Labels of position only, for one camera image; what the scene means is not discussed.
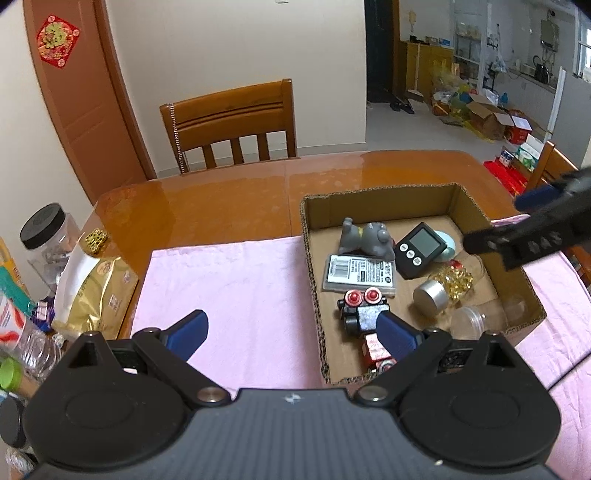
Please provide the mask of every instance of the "silver jar cap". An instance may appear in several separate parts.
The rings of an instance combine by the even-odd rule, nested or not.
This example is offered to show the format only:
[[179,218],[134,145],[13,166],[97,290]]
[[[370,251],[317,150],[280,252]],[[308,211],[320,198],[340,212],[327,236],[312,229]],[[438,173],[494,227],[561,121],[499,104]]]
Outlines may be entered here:
[[414,304],[425,317],[435,318],[449,304],[449,297],[438,281],[427,280],[413,292]]

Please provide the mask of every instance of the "gray toy figurine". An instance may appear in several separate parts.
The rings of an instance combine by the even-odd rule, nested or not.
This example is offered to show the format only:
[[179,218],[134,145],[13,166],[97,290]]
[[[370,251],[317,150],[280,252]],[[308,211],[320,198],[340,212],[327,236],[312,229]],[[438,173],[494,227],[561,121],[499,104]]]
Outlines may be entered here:
[[340,234],[339,255],[361,250],[371,257],[393,261],[394,240],[383,223],[368,223],[363,228],[353,225],[351,218],[343,221]]

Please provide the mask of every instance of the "black digital timer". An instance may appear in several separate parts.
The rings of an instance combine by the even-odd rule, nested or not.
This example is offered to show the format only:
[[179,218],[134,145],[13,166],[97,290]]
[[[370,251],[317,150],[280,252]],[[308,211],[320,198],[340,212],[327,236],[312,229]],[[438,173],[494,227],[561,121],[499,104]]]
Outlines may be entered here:
[[406,280],[418,278],[446,248],[441,237],[421,222],[396,246],[396,270]]

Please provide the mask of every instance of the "black kettle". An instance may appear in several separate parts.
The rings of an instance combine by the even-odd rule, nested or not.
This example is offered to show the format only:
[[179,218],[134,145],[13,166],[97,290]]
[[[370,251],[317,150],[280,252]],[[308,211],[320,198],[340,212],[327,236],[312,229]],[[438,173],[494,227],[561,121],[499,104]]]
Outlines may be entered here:
[[548,71],[548,67],[546,67],[545,63],[543,63],[541,58],[537,55],[534,55],[532,62],[535,65],[534,78],[538,82],[547,85],[550,82],[550,72]]

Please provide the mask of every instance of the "chair backrest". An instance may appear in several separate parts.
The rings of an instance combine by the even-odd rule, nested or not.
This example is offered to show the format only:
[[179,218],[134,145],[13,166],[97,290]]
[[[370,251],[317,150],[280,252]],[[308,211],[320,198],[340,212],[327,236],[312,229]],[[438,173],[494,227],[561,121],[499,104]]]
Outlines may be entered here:
[[[536,189],[544,184],[557,180],[563,174],[573,170],[578,170],[573,163],[566,158],[552,142],[546,142],[540,160],[527,182],[525,191]],[[579,276],[585,286],[591,284],[591,255],[581,246],[577,245],[567,249],[565,254],[568,257],[575,257],[580,265],[577,268]]]
[[[184,155],[179,158],[174,136],[171,109],[160,106],[178,166],[189,171]],[[259,159],[269,160],[267,133],[285,131],[287,156],[296,157],[296,125],[294,120],[291,79],[211,93],[174,104],[178,140],[182,152],[202,147],[207,168],[215,168],[212,144],[229,140],[234,165],[244,163],[240,137],[256,135]]]

